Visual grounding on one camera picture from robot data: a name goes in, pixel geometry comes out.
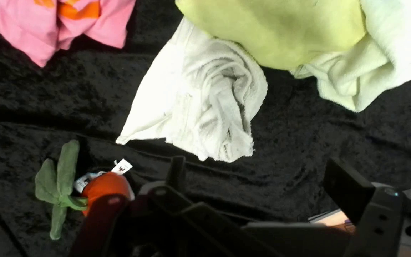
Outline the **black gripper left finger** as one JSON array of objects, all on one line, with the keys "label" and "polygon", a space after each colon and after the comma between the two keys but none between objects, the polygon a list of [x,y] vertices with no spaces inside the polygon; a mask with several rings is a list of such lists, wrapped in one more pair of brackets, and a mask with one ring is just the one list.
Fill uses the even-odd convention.
[{"label": "black gripper left finger", "polygon": [[166,182],[173,188],[183,188],[185,181],[186,181],[186,158],[183,155],[176,155],[172,159]]}]

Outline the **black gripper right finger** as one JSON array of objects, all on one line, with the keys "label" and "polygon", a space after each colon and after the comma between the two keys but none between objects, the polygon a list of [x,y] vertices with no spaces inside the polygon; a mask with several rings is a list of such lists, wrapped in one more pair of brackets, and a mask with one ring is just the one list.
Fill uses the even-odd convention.
[{"label": "black gripper right finger", "polygon": [[323,185],[353,224],[361,219],[376,191],[376,187],[361,172],[340,157],[329,159]]}]

